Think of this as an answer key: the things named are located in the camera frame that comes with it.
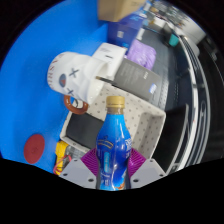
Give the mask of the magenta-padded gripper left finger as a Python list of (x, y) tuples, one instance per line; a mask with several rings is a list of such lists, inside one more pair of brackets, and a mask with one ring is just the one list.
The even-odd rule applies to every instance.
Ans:
[(60, 177), (78, 186), (95, 189), (98, 172), (96, 149), (91, 149), (81, 159), (72, 159), (63, 169)]

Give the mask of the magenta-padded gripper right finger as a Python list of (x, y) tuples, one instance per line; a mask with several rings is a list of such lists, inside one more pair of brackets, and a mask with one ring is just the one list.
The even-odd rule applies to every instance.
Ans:
[(166, 173), (154, 159), (146, 159), (135, 149), (131, 150), (127, 174), (127, 189), (140, 188), (166, 176)]

